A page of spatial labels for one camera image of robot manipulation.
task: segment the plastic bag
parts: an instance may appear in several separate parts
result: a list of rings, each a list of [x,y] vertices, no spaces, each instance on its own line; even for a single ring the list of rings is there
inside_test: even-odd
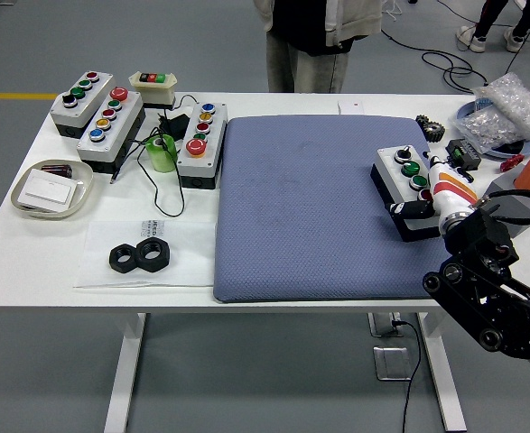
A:
[[[488,86],[472,90],[476,98],[490,99],[516,126],[521,139],[530,140],[530,91],[516,74],[509,72]]]
[[[495,105],[455,120],[457,129],[476,151],[485,153],[503,144],[523,139],[519,129]]]

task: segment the white jacket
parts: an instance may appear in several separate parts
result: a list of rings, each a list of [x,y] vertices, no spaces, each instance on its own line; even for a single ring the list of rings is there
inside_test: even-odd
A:
[[[265,22],[265,31],[273,27],[274,0],[253,0]],[[381,0],[327,0],[325,13],[326,45],[381,32]]]

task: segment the sneaker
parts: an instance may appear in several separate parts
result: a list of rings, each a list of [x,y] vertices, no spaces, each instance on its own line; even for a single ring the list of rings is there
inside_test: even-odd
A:
[[[513,27],[509,27],[506,32],[503,33],[503,37],[506,38],[507,50],[509,52],[518,52],[521,46],[524,44],[524,38],[521,36],[514,36]]]
[[[468,27],[466,25],[463,25],[455,33],[455,36],[457,36],[458,41],[460,41],[464,45],[467,45],[467,48],[469,48],[473,52],[485,51],[485,36],[473,36],[474,32],[475,27]]]

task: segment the table leg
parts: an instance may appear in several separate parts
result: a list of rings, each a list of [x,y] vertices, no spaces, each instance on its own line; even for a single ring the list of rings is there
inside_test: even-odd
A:
[[[418,318],[445,430],[466,431],[460,400],[442,340],[442,322],[447,318],[447,314],[445,312],[419,313]]]
[[[116,324],[124,333],[124,339],[118,357],[105,433],[124,433],[126,430],[145,321],[145,313],[116,316]]]

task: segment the white sticker label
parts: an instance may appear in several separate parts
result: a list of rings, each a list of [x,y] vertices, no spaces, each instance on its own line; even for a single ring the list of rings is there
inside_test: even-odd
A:
[[[151,219],[142,222],[141,237],[162,236],[164,235],[164,221]]]

